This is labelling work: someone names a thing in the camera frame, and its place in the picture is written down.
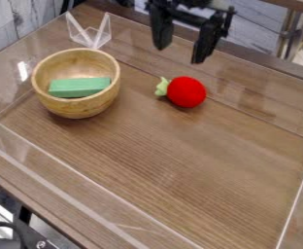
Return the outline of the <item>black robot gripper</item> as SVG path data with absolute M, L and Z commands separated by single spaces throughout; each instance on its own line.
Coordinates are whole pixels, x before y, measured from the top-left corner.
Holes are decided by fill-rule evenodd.
M 235 6 L 227 0 L 147 0 L 145 10 L 151 15 L 153 44 L 160 51 L 173 41 L 176 20 L 196 27 L 203 25 L 192 55 L 192 63 L 203 63 L 223 37 L 224 24 L 231 25 Z

